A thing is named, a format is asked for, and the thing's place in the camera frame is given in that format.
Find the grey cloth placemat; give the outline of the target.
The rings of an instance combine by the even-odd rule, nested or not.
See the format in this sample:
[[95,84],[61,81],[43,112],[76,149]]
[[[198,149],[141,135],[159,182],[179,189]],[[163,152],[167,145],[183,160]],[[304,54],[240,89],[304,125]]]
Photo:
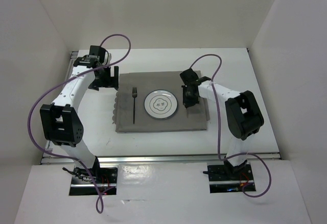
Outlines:
[[[123,73],[119,77],[119,89],[116,94],[113,121],[116,132],[172,132],[198,131],[207,129],[209,110],[207,100],[190,108],[187,118],[186,108],[182,103],[182,85],[180,71]],[[138,96],[135,105],[135,124],[133,124],[132,88],[137,87]],[[154,119],[144,108],[145,97],[154,90],[167,90],[178,100],[177,112],[168,119]]]

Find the white patterned plate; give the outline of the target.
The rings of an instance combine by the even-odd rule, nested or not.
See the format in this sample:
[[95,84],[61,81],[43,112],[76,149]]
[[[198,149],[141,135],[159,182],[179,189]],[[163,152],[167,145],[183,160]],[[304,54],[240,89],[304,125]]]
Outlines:
[[168,119],[177,112],[178,100],[167,90],[154,90],[145,97],[144,108],[154,119]]

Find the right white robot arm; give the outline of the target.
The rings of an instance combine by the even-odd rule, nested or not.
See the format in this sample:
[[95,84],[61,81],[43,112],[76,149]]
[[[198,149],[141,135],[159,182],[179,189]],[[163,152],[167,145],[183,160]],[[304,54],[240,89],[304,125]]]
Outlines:
[[185,108],[199,103],[201,98],[216,103],[219,109],[219,101],[225,104],[227,125],[234,136],[229,146],[228,153],[224,158],[223,173],[228,179],[235,179],[245,168],[251,140],[250,136],[259,132],[264,124],[264,118],[251,91],[234,91],[212,82],[208,77],[198,77],[191,69],[180,74],[183,81],[182,102]]

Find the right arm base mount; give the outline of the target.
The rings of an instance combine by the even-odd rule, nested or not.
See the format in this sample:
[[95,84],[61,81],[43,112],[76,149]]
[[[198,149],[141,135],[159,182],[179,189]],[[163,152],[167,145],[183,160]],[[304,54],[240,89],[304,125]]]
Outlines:
[[228,173],[224,165],[208,165],[202,173],[208,176],[210,193],[242,192],[243,187],[246,192],[256,191],[250,164],[236,173]]

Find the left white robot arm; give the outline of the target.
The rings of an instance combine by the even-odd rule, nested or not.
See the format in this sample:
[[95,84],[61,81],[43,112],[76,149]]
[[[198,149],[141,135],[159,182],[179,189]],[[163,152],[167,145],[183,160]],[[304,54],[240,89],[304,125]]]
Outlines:
[[49,105],[42,105],[40,117],[45,138],[60,146],[69,157],[76,158],[73,174],[90,183],[101,178],[100,163],[83,141],[84,127],[78,108],[88,89],[119,87],[119,68],[105,67],[111,54],[101,46],[92,45],[88,55],[78,57],[73,64],[71,81]]

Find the dark metal fork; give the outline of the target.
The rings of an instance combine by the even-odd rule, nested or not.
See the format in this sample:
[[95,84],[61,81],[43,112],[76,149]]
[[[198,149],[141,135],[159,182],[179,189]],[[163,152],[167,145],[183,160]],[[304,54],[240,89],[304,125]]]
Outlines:
[[136,98],[138,96],[137,87],[132,88],[132,97],[133,97],[133,124],[135,124],[135,105],[136,105]]

